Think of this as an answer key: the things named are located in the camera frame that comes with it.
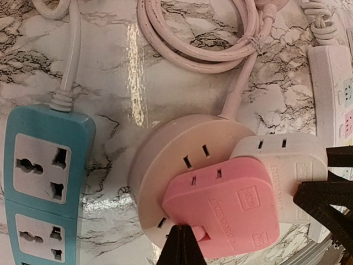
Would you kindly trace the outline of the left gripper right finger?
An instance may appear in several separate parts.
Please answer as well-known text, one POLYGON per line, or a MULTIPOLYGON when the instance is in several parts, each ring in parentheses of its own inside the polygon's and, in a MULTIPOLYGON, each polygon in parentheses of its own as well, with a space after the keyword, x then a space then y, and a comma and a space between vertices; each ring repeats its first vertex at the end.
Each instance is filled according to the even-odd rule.
POLYGON ((181 226, 180 264, 207 265, 190 226, 181 226))

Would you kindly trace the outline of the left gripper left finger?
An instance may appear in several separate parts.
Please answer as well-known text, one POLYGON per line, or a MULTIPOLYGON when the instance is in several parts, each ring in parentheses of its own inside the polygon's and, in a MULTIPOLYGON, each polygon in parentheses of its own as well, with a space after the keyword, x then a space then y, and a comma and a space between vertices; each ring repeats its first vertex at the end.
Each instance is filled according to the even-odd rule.
POLYGON ((180 240, 181 228, 174 225, 167 237, 165 245, 162 249, 161 255, 157 261, 157 265, 179 265, 180 262, 180 240))

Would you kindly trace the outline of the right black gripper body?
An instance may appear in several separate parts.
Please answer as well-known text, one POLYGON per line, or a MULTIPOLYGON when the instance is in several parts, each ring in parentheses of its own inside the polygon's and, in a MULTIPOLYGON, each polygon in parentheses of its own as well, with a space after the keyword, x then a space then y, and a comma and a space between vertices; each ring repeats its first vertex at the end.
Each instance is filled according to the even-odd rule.
POLYGON ((328 171, 326 181, 299 184, 293 202, 325 226, 352 254, 352 181, 328 171))

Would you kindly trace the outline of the white adapter plug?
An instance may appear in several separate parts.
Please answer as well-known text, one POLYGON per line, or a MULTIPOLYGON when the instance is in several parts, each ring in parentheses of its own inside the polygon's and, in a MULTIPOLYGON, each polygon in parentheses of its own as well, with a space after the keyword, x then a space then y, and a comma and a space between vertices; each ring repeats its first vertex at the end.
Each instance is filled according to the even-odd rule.
POLYGON ((279 222, 314 221, 293 202, 293 196, 302 182, 328 179, 327 152, 318 137, 302 132, 250 136, 237 143, 230 158, 236 157, 251 157, 266 167, 274 187, 279 222))

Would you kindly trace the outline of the pink adapter plug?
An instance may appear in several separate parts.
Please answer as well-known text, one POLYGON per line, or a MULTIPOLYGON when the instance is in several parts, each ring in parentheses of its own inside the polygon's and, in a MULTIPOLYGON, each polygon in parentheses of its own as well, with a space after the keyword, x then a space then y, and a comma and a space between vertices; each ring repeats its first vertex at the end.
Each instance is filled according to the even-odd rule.
POLYGON ((191 226, 205 258, 259 251, 280 236, 271 178, 266 167, 250 157, 176 176, 162 208, 175 224, 191 226))

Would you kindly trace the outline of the round pink socket base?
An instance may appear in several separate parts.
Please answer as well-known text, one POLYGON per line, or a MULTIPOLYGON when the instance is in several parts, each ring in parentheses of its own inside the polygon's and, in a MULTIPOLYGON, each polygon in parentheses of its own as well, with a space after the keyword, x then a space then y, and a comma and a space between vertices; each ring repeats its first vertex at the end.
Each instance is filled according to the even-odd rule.
POLYGON ((229 159, 235 145, 255 133, 234 120, 206 114, 177 118, 146 138, 132 161, 128 185, 147 238, 163 247, 173 222, 162 208, 176 176, 229 159))

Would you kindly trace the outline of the long white power strip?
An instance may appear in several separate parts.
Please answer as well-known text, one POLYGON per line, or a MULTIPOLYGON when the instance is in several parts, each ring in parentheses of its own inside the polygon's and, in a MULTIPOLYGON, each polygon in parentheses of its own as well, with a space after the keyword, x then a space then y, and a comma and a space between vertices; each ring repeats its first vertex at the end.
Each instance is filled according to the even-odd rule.
POLYGON ((314 93, 317 136, 326 147, 352 145, 352 59, 350 49, 336 43, 338 30, 311 26, 318 42, 308 50, 314 93))

